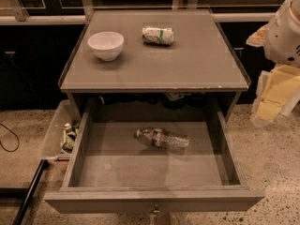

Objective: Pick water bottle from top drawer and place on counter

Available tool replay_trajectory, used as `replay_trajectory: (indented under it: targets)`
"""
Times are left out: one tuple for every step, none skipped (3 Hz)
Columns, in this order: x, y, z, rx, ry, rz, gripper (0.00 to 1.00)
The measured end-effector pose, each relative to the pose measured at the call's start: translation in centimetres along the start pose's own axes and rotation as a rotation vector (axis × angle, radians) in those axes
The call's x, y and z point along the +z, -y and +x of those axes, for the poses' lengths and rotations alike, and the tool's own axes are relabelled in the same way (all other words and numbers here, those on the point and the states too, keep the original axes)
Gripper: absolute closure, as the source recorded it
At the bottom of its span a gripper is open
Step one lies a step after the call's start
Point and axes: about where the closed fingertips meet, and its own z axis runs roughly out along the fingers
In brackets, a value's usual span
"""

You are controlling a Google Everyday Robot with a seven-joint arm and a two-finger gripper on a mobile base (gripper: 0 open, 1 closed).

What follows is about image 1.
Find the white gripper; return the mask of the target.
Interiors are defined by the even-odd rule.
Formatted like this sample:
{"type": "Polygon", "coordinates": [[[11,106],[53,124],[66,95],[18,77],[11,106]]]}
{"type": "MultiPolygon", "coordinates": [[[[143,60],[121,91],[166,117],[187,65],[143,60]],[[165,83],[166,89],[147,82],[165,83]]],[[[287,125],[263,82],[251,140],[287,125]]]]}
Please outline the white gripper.
{"type": "Polygon", "coordinates": [[[258,80],[250,120],[262,128],[280,114],[288,116],[300,101],[300,67],[295,67],[300,66],[300,0],[286,0],[246,44],[263,46],[265,57],[279,64],[271,71],[262,71],[258,80]]]}

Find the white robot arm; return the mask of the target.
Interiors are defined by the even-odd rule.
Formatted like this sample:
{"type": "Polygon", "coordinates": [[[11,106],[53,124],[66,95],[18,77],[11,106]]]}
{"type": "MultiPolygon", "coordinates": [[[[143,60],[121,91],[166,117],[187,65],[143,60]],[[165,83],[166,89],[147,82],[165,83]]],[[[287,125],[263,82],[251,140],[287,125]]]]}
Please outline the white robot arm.
{"type": "Polygon", "coordinates": [[[268,24],[247,39],[247,45],[263,47],[264,56],[275,63],[262,71],[251,122],[262,128],[282,114],[291,113],[300,92],[300,0],[285,0],[268,24]]]}

